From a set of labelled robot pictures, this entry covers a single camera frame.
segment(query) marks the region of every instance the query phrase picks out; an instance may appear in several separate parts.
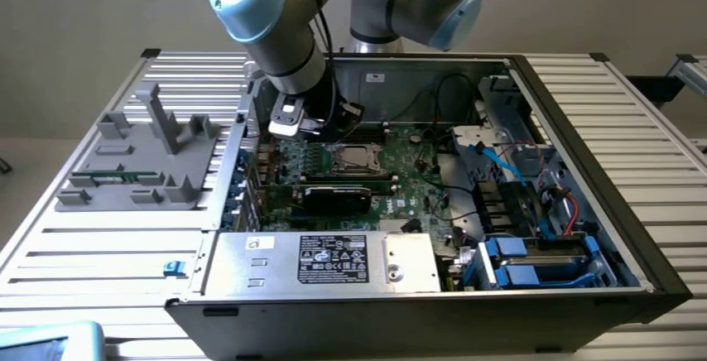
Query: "white wall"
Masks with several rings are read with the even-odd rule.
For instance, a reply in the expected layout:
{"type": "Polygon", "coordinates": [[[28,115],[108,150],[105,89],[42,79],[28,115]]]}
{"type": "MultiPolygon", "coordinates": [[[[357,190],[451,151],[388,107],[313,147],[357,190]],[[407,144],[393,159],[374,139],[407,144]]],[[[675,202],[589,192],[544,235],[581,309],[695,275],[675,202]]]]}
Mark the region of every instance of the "white wall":
{"type": "MultiPolygon", "coordinates": [[[[326,7],[340,46],[348,1],[326,7]]],[[[459,51],[603,51],[624,72],[661,74],[673,53],[707,52],[704,7],[707,0],[485,0],[459,51]]],[[[237,49],[206,0],[2,0],[0,135],[82,136],[145,47],[237,49]]]]}
{"type": "Polygon", "coordinates": [[[0,175],[0,249],[77,144],[74,140],[0,139],[0,157],[13,167],[0,175]]]}

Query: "motherboard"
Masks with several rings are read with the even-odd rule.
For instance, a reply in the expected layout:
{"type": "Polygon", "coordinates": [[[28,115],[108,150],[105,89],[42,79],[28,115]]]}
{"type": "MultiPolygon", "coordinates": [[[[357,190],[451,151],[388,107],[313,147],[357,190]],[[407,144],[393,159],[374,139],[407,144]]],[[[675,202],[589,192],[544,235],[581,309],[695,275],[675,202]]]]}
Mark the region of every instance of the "motherboard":
{"type": "Polygon", "coordinates": [[[257,168],[261,230],[421,232],[429,233],[435,252],[447,253],[447,193],[428,184],[441,183],[432,143],[428,130],[415,126],[358,128],[336,143],[264,138],[257,168]],[[308,190],[325,188],[348,189],[354,196],[369,190],[369,207],[358,209],[354,203],[349,212],[348,205],[326,214],[341,195],[322,194],[310,211],[308,190]]]}

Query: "power supply label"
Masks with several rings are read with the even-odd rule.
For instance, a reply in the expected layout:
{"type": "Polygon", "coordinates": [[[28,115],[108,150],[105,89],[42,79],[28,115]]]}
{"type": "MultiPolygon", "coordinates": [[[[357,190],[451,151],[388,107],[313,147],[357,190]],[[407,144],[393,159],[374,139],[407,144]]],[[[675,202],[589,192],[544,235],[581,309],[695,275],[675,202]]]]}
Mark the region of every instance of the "power supply label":
{"type": "Polygon", "coordinates": [[[368,282],[364,235],[302,235],[298,237],[297,279],[302,284],[368,282]]]}

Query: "capacitor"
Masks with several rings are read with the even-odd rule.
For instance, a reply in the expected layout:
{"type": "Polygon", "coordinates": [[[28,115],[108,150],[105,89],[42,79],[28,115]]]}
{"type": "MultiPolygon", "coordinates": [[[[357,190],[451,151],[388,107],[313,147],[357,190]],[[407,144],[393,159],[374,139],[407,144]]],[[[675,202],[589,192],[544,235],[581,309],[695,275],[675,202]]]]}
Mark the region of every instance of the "capacitor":
{"type": "Polygon", "coordinates": [[[421,136],[420,135],[409,135],[408,137],[409,143],[419,145],[421,143],[421,136]]]}

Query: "blue cable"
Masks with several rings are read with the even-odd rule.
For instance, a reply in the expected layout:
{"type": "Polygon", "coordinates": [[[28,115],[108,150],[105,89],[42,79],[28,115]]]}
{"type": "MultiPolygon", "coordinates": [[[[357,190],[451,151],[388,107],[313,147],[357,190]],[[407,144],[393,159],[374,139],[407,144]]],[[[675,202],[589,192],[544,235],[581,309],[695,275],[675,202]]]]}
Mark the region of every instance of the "blue cable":
{"type": "MultiPolygon", "coordinates": [[[[471,151],[475,152],[475,148],[472,146],[468,147],[468,149],[471,151]]],[[[513,166],[513,165],[509,165],[507,164],[501,159],[500,157],[491,151],[491,149],[488,148],[484,148],[484,150],[481,151],[484,153],[485,156],[488,156],[493,162],[496,162],[496,165],[500,166],[501,168],[505,168],[508,171],[511,171],[511,173],[513,174],[513,176],[520,180],[520,185],[523,187],[527,186],[525,184],[525,180],[523,178],[523,175],[520,174],[520,171],[517,170],[517,168],[513,166]]]]}

